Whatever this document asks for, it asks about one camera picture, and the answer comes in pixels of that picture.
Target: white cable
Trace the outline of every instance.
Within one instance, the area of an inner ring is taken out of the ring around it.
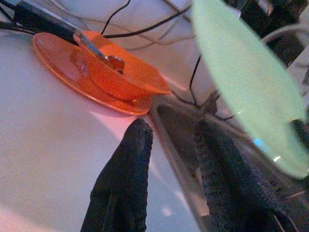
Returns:
[[[267,43],[281,37],[283,34],[295,33],[295,32],[305,32],[305,33],[309,34],[309,26],[304,25],[304,24],[293,24],[293,25],[285,26],[285,27],[279,28],[279,29],[271,32],[270,34],[265,36],[261,41],[263,43],[267,44]]]
[[[106,21],[102,21],[102,20],[99,20],[99,19],[96,19],[96,18],[90,18],[90,17],[84,17],[84,16],[80,16],[80,15],[77,15],[77,14],[74,14],[72,13],[71,11],[69,11],[68,9],[66,9],[62,3],[60,3],[59,1],[57,0],[47,0],[49,1],[51,4],[53,4],[55,7],[57,7],[58,9],[62,10],[63,12],[67,13],[68,15],[71,15],[73,17],[76,17],[78,19],[84,19],[84,20],[88,20],[88,21],[93,21],[93,22],[98,22],[98,23],[106,23]],[[116,25],[114,23],[109,23],[109,25],[112,25],[114,27],[117,27],[119,29],[122,29],[122,30],[125,30],[125,31],[128,31],[128,32],[133,32],[131,30],[128,30],[124,27],[121,27],[119,25]],[[153,43],[156,43],[156,44],[159,44],[159,45],[170,45],[170,44],[173,44],[173,43],[176,43],[176,42],[180,42],[180,41],[183,41],[183,40],[190,40],[190,39],[193,39],[195,36],[194,35],[191,35],[191,36],[184,36],[184,37],[180,37],[180,38],[176,38],[176,39],[173,39],[173,40],[170,40],[170,41],[166,41],[166,42],[161,42],[161,41],[158,41],[158,40],[154,40],[152,39],[151,37],[149,36],[146,36],[146,35],[143,35],[143,34],[139,34],[137,35],[139,37],[142,37],[146,40],[149,40]]]

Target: orange bowl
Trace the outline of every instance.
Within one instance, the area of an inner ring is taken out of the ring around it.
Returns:
[[[83,31],[83,34],[104,55],[117,56],[125,62],[124,74],[121,74],[106,65],[80,43],[77,37],[74,37],[85,58],[89,78],[99,88],[123,100],[139,99],[152,94],[171,93],[156,68],[134,57],[96,31]]]

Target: light green dish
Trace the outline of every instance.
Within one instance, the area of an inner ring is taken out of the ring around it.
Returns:
[[[221,0],[195,0],[193,23],[213,80],[254,143],[285,173],[306,177],[309,154],[289,125],[305,109],[285,68]]]

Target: green plate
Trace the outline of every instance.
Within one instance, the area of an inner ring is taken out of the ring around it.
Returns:
[[[195,0],[193,23],[214,82],[254,143],[285,173],[306,177],[309,155],[289,125],[305,109],[283,65],[221,0]]]

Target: white table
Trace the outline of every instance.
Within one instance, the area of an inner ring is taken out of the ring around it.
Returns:
[[[62,84],[31,39],[0,30],[0,231],[75,232],[98,174],[135,117]],[[147,231],[199,231],[156,130],[151,155]]]

